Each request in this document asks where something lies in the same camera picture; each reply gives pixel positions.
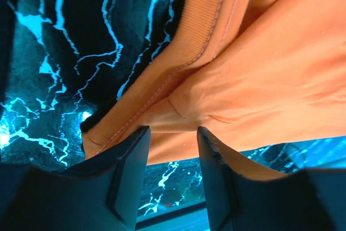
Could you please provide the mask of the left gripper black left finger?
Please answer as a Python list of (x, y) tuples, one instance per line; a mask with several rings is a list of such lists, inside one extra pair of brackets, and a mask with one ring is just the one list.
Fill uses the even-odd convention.
[(149, 127), (64, 171), (1, 164), (1, 230), (134, 230)]

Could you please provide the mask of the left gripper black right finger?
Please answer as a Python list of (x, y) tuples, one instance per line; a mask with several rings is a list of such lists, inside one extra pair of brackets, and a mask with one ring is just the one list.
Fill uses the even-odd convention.
[(197, 130), (211, 230), (345, 230), (345, 170), (285, 174)]

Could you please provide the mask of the orange t-shirt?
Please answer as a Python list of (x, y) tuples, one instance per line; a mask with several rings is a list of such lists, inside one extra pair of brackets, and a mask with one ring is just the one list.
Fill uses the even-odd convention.
[(142, 126), (148, 164), (345, 135), (345, 0), (185, 0), (172, 42), (82, 134), (90, 159)]

